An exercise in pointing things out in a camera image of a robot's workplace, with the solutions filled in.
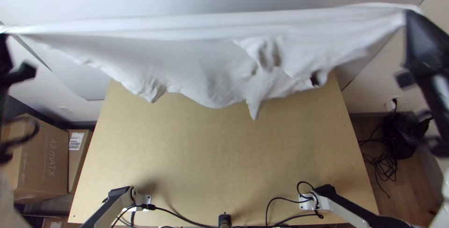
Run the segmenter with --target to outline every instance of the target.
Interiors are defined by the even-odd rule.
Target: cardboard box
[[[44,218],[42,228],[67,228],[67,218]]]
[[[16,203],[35,203],[67,194],[68,133],[29,114],[2,127],[2,141],[21,138],[34,129],[39,133],[27,143],[13,149],[13,158],[1,169],[14,189]]]
[[[92,134],[90,130],[68,130],[69,142],[69,193],[75,193],[80,179]]]

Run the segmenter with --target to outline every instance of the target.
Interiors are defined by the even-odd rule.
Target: white sheet
[[[366,56],[370,45],[405,24],[404,9],[419,12],[371,3],[3,26],[0,33],[61,50],[149,102],[166,92],[210,108],[246,101],[255,119],[262,100],[321,86],[335,66]]]

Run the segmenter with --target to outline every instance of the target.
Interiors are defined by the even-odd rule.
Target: particleboard tabletop
[[[199,223],[216,226],[226,212],[233,225],[264,225],[268,201],[297,200],[302,180],[316,187],[331,184],[377,213],[334,74],[322,88],[265,102],[256,121],[245,103],[216,110],[168,94],[150,104],[113,81],[69,222],[85,222],[111,189],[133,185],[151,194],[152,204]],[[268,220],[274,224],[301,213],[297,204],[274,201]],[[343,222],[324,215],[288,223]],[[161,211],[139,212],[135,224],[192,226]]]

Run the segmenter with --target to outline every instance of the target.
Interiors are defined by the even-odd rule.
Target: cable
[[[392,137],[392,136],[386,136],[386,137],[384,136],[382,138],[377,138],[377,139],[373,139],[373,140],[371,139],[371,137],[374,135],[374,133],[381,126],[390,124],[393,121],[393,119],[395,118],[396,110],[398,108],[398,101],[395,98],[395,99],[393,99],[393,102],[395,103],[393,115],[390,117],[390,119],[385,120],[381,125],[377,126],[367,140],[359,141],[360,147],[370,141],[388,144],[390,141],[392,141],[394,139],[394,137]],[[391,152],[388,149],[386,149],[378,157],[373,157],[373,156],[365,154],[365,153],[362,153],[362,156],[363,156],[363,160],[366,163],[368,163],[374,167],[374,173],[375,173],[374,176],[376,178],[377,185],[379,186],[380,190],[382,190],[387,195],[388,199],[391,200],[390,195],[380,185],[378,178],[380,178],[384,182],[386,182],[388,180],[391,180],[394,182],[396,181],[396,172],[398,171],[398,159],[396,158],[394,152]]]
[[[39,127],[39,123],[38,123],[37,120],[32,120],[32,119],[30,119],[30,118],[22,117],[22,118],[14,118],[13,120],[8,121],[8,122],[6,122],[6,123],[7,123],[7,124],[10,124],[10,123],[15,123],[15,122],[20,122],[20,121],[27,121],[27,122],[30,122],[30,123],[31,123],[31,122],[34,122],[34,129],[33,129],[33,132],[31,132],[30,134],[25,135],[25,136],[23,136],[23,137],[21,137],[21,138],[14,139],[14,140],[9,140],[9,141],[6,141],[6,142],[2,143],[2,144],[1,144],[1,145],[2,145],[2,148],[7,149],[7,148],[9,148],[9,147],[14,147],[14,146],[23,144],[23,143],[25,143],[25,142],[31,140],[33,137],[35,137],[35,136],[39,133],[40,127]]]
[[[282,220],[281,222],[278,222],[277,224],[275,224],[275,227],[280,226],[280,225],[282,225],[283,223],[285,223],[285,222],[287,222],[287,221],[290,221],[290,220],[292,220],[292,219],[295,219],[295,218],[300,218],[300,217],[310,217],[310,216],[317,216],[317,215],[316,215],[316,214],[304,214],[304,215],[292,216],[292,217],[289,217],[289,218],[287,218],[287,219]]]
[[[130,207],[126,208],[126,210],[124,210],[122,213],[120,213],[120,215],[118,215],[116,221],[112,224],[111,228],[113,228],[117,224],[117,222],[120,220],[120,218],[123,216],[123,214],[125,214],[129,209],[134,208],[134,207],[143,207],[143,205],[130,206]]]
[[[396,172],[398,171],[398,161],[394,155],[385,150],[380,156],[373,157],[368,154],[362,154],[363,160],[374,167],[374,173],[376,177],[376,183],[379,188],[387,195],[391,200],[390,195],[385,191],[379,183],[378,178],[386,182],[391,180],[396,181]]]
[[[287,198],[283,198],[283,197],[275,197],[275,198],[272,198],[272,199],[268,202],[267,209],[265,210],[265,226],[268,226],[268,208],[270,207],[271,202],[274,201],[274,200],[276,200],[276,199],[285,200],[285,201],[288,201],[288,202],[291,202],[291,203],[305,203],[305,202],[311,201],[311,199],[304,200],[304,201],[293,201],[293,200],[290,200],[290,199],[287,199]]]
[[[298,191],[299,196],[301,196],[302,198],[305,198],[305,199],[313,200],[313,197],[305,197],[305,196],[302,195],[301,192],[299,191],[299,186],[300,186],[301,184],[303,184],[303,183],[309,185],[312,189],[315,189],[315,188],[312,186],[312,184],[310,184],[310,183],[308,183],[308,182],[305,182],[305,181],[298,182],[298,184],[296,184],[296,190]],[[324,216],[318,213],[319,202],[318,202],[318,197],[317,197],[317,195],[315,195],[313,192],[310,192],[310,194],[312,194],[312,195],[315,197],[315,200],[316,200],[316,202],[317,202],[317,204],[315,205],[315,215],[318,216],[320,219],[323,219]]]
[[[171,212],[171,211],[169,211],[169,210],[166,210],[166,209],[164,209],[164,208],[155,207],[155,209],[156,209],[156,210],[161,210],[161,211],[167,212],[167,213],[169,213],[169,214],[171,214],[171,215],[173,215],[173,216],[175,216],[175,217],[177,217],[177,218],[179,218],[179,219],[181,219],[181,220],[184,220],[185,222],[191,223],[191,224],[196,225],[196,226],[199,226],[199,227],[203,227],[203,228],[217,228],[217,227],[215,227],[215,226],[204,225],[204,224],[201,224],[201,223],[194,222],[194,221],[192,221],[192,220],[190,220],[190,219],[187,219],[187,218],[185,218],[185,217],[183,217],[183,216],[181,216],[181,215],[178,215],[178,214],[176,214],[176,213],[174,213],[174,212]]]
[[[132,225],[130,225],[129,223],[125,222],[125,220],[123,220],[122,218],[120,218],[119,221],[120,221],[122,224],[124,224],[124,225],[126,225],[126,226],[128,226],[128,227],[130,227],[130,228],[137,228],[137,227],[132,226]]]
[[[134,212],[132,212],[131,213],[131,226],[134,226],[134,216],[136,215],[136,212],[134,211]]]
[[[308,182],[305,182],[305,181],[298,182],[298,184],[296,184],[296,190],[298,191],[299,196],[302,197],[302,198],[305,198],[305,199],[313,200],[312,197],[305,197],[304,195],[301,194],[301,192],[299,192],[299,186],[301,184],[303,184],[303,183],[309,185],[312,189],[314,189],[314,187],[310,183],[308,183]]]
[[[398,109],[398,100],[397,100],[396,98],[393,98],[392,101],[394,102],[395,105],[394,105],[393,115],[391,116],[389,122],[391,122],[391,121],[393,120],[394,115],[396,114],[396,110]],[[380,127],[383,126],[384,124],[385,124],[385,123],[382,123],[382,124],[380,124],[379,126],[377,126],[377,127],[373,130],[373,132],[371,133],[371,135],[369,136],[369,138],[368,138],[367,140],[361,140],[361,141],[358,141],[358,142],[360,143],[359,146],[361,147],[361,146],[363,146],[364,144],[366,144],[366,143],[368,143],[368,142],[370,142],[370,141],[375,141],[375,142],[380,142],[380,141],[382,141],[382,139],[384,139],[384,138],[379,138],[379,139],[374,139],[374,140],[372,140],[371,138],[373,137],[374,133],[375,133],[378,129],[380,129]]]

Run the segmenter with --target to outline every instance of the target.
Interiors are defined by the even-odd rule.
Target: barcode label
[[[78,151],[81,147],[81,142],[83,141],[84,133],[83,132],[74,132],[70,137],[69,142],[69,150],[70,151]]]

